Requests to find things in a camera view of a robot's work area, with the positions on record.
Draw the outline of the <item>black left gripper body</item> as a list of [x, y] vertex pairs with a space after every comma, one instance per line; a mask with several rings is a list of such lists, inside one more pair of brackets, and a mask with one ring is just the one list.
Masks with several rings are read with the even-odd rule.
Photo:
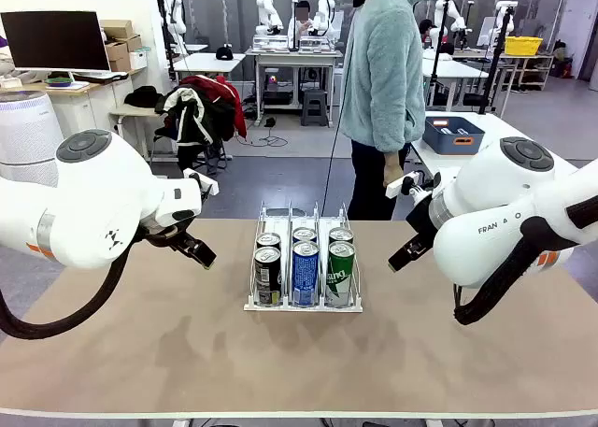
[[187, 233], [192, 220], [178, 221], [174, 225], [160, 229], [150, 229], [140, 225], [138, 235], [157, 248], [171, 248], [179, 252], [196, 252], [197, 240]]

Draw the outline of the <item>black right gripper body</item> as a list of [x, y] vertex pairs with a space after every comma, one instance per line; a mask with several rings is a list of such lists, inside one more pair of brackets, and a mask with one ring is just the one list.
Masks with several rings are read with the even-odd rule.
[[418, 202], [406, 216], [406, 221], [414, 229], [416, 235], [407, 243], [408, 250], [428, 250], [433, 246], [437, 228], [429, 214], [431, 196]]

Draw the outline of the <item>person's right hand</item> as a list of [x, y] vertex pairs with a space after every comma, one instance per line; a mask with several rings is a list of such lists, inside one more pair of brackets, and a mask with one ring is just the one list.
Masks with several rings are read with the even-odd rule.
[[383, 185], [388, 187], [404, 175], [398, 152], [384, 154]]

